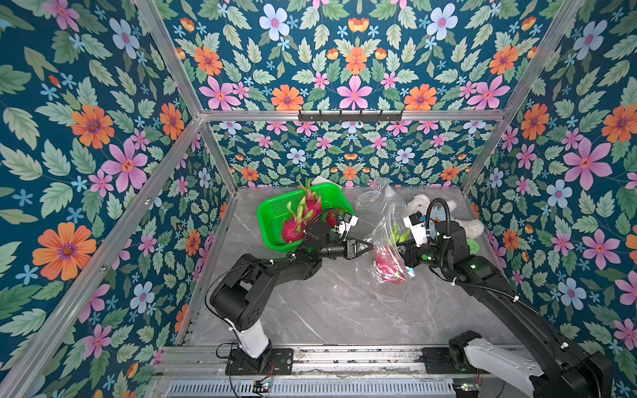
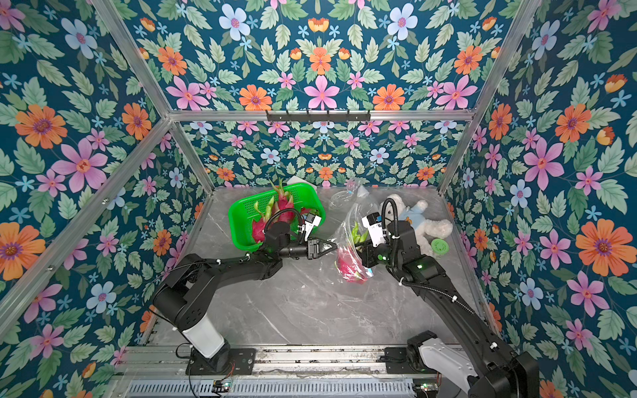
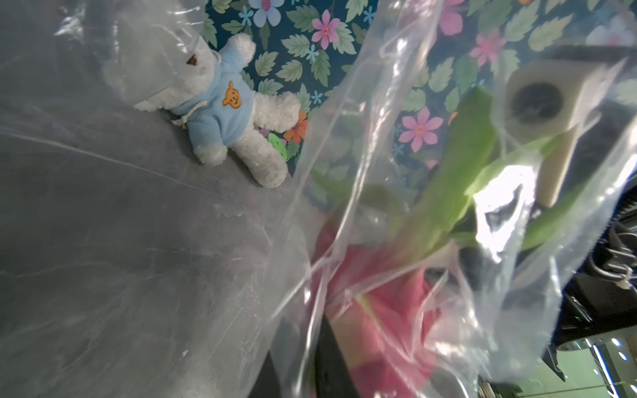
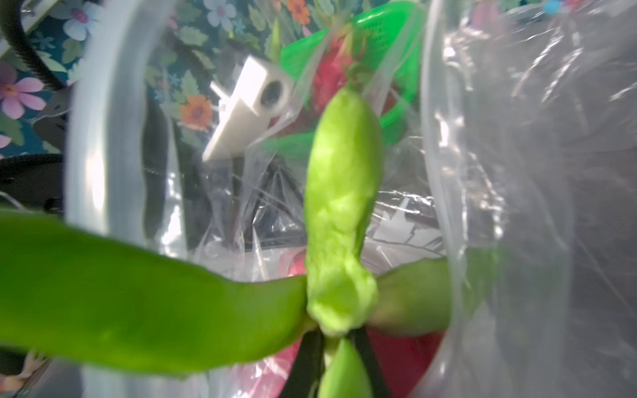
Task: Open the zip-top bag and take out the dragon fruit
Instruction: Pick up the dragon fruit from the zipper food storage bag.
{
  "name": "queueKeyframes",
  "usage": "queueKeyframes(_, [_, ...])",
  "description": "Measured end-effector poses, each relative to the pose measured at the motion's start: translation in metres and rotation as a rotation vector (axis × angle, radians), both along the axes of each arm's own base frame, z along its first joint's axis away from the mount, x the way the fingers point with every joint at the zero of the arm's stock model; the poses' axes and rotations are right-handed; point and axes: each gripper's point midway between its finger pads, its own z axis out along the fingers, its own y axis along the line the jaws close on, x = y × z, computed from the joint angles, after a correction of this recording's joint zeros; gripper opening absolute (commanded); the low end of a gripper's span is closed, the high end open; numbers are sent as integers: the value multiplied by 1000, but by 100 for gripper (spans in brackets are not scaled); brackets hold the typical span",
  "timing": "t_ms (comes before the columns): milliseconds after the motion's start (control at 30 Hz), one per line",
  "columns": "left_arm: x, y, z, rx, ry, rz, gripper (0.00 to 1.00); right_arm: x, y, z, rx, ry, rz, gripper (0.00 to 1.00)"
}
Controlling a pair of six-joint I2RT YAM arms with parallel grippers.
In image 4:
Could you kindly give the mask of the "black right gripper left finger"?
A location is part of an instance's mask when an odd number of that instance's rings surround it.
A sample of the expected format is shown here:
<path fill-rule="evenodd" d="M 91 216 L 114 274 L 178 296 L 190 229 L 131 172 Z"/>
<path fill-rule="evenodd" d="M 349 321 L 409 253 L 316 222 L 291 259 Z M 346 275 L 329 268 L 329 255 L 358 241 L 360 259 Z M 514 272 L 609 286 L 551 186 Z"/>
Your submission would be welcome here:
<path fill-rule="evenodd" d="M 279 398 L 315 398 L 324 372 L 324 336 L 317 329 L 306 333 Z"/>

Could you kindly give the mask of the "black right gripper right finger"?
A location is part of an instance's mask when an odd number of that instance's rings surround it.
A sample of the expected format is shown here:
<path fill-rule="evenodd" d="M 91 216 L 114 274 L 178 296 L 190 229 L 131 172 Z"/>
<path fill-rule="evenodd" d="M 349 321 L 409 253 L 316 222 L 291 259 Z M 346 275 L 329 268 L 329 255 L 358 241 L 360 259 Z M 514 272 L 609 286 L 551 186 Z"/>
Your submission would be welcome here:
<path fill-rule="evenodd" d="M 392 398 L 380 364 L 373 351 L 366 328 L 358 328 L 348 334 L 348 340 L 356 348 L 370 380 L 374 398 Z"/>

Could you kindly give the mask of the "pink dragon fruit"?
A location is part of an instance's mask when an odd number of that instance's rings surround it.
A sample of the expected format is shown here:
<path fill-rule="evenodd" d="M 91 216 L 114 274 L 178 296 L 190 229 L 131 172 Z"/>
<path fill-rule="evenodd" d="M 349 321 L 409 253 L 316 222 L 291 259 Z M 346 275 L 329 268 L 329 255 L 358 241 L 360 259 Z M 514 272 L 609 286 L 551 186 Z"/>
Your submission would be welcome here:
<path fill-rule="evenodd" d="M 311 85 L 310 107 L 316 116 L 353 79 L 353 69 L 364 58 L 367 39 L 368 34 L 353 23 L 341 26 L 331 36 Z"/>
<path fill-rule="evenodd" d="M 382 275 L 361 254 L 383 180 L 381 126 L 341 89 L 315 133 L 305 186 L 305 273 L 259 283 L 71 228 L 1 214 L 1 344 L 135 374 L 186 378 L 257 362 L 319 329 L 316 397 L 373 397 L 348 334 L 412 337 L 451 323 L 451 261 Z"/>

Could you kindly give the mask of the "clear zip-top bag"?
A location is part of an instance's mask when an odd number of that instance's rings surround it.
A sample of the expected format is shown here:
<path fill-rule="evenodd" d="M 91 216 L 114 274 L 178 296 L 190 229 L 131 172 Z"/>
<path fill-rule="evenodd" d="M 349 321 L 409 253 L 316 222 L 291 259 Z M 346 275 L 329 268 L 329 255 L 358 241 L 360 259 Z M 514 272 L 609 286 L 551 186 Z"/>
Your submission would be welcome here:
<path fill-rule="evenodd" d="M 72 225 L 237 280 L 268 280 L 304 242 L 306 153 L 202 162 L 143 74 L 171 49 L 176 1 L 113 1 L 73 101 Z M 543 1 L 480 22 L 433 1 L 392 54 L 416 57 L 419 96 L 386 156 L 364 260 L 377 271 L 469 248 L 506 251 L 485 302 L 455 303 L 417 397 L 636 394 L 636 4 Z"/>

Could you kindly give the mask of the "green plastic basket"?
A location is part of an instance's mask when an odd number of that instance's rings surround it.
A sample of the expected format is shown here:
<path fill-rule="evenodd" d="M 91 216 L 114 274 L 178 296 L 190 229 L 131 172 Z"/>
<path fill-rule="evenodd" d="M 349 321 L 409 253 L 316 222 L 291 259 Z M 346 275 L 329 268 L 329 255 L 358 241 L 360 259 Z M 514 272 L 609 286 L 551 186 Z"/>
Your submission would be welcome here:
<path fill-rule="evenodd" d="M 391 48 L 401 36 L 407 21 L 415 18 L 418 23 L 422 23 L 424 17 L 424 8 L 412 2 L 392 2 L 353 18 L 357 28 L 369 34 L 362 64 L 373 70 L 378 69 L 383 58 L 391 52 Z M 280 65 L 294 80 L 300 79 L 306 64 L 327 32 L 324 29 L 283 48 Z M 421 59 L 421 41 L 418 33 L 418 27 L 410 27 L 409 38 L 405 41 L 392 79 L 392 86 L 397 89 L 398 102 L 381 117 L 383 143 L 387 148 L 401 140 L 406 129 L 404 113 L 416 99 Z M 285 159 L 305 159 L 310 153 L 313 139 L 312 132 L 273 137 L 263 141 L 260 149 L 267 154 L 278 154 Z"/>

